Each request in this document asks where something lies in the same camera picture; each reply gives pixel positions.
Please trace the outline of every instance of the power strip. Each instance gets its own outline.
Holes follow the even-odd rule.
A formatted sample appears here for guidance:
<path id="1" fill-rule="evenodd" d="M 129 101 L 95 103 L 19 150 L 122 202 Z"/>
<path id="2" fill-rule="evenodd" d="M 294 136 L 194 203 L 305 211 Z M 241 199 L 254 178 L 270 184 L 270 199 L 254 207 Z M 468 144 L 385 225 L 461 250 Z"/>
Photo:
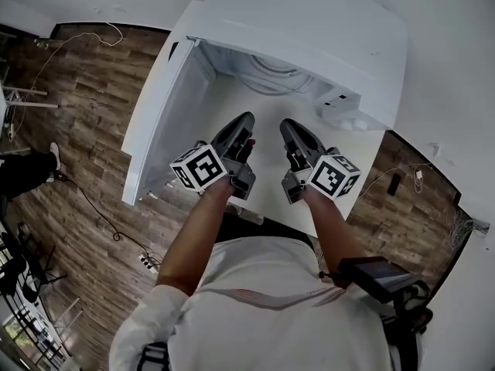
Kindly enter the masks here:
<path id="1" fill-rule="evenodd" d="M 146 269 L 148 269 L 149 271 L 152 272 L 152 274 L 158 274 L 159 266 L 152 263 L 151 260 L 149 260 L 148 256 L 145 253 L 141 253 L 139 255 L 139 260 L 143 263 L 143 265 L 146 267 Z"/>

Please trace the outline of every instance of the shirt sleeve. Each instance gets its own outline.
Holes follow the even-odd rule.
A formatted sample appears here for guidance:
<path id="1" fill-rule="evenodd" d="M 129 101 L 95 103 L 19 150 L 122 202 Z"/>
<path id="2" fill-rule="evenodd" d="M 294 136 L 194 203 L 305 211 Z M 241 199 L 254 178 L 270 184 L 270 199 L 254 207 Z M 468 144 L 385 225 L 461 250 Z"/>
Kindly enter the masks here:
<path id="1" fill-rule="evenodd" d="M 145 346 L 170 337 L 188 298 L 178 288 L 155 286 L 117 331 L 110 348 L 110 371 L 136 370 Z"/>

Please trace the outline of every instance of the forearm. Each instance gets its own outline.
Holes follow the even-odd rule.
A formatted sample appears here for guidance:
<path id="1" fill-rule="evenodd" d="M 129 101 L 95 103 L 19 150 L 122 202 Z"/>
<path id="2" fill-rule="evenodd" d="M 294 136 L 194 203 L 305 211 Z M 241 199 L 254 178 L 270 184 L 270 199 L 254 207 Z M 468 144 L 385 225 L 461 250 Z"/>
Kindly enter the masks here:
<path id="1" fill-rule="evenodd" d="M 336 273 L 343 258 L 366 257 L 363 245 L 354 236 L 335 203 L 312 188 L 307 188 L 304 200 L 311 210 L 323 257 L 330 273 Z"/>
<path id="2" fill-rule="evenodd" d="M 200 198 L 163 258 L 156 284 L 166 284 L 192 295 L 210 259 L 227 201 L 228 180 L 219 180 Z"/>

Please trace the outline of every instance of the white appliance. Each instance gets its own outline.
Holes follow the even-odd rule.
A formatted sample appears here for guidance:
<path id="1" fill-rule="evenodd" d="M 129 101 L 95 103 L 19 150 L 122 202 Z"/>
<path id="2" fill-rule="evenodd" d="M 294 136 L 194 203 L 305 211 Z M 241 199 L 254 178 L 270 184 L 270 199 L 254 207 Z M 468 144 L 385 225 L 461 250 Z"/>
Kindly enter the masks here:
<path id="1" fill-rule="evenodd" d="M 204 104 L 218 80 L 235 79 L 253 95 L 290 97 L 343 129 L 384 130 L 395 122 L 406 53 L 404 23 L 371 0 L 191 2 L 128 126 L 122 150 L 132 158 L 122 199 L 134 205 L 158 192 L 177 155 L 211 140 L 202 138 L 213 114 Z M 229 121 L 215 119 L 219 128 Z"/>

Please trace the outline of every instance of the sneaker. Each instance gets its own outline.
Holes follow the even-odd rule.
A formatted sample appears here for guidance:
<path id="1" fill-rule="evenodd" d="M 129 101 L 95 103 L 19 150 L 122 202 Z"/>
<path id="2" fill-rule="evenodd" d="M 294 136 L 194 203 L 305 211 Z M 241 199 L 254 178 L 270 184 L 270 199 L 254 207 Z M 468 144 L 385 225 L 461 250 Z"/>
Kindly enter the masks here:
<path id="1" fill-rule="evenodd" d="M 55 155 L 56 158 L 56 169 L 55 170 L 60 170 L 60 152 L 59 152 L 59 146 L 57 143 L 52 142 L 49 144 L 49 152 L 51 152 L 53 155 Z"/>

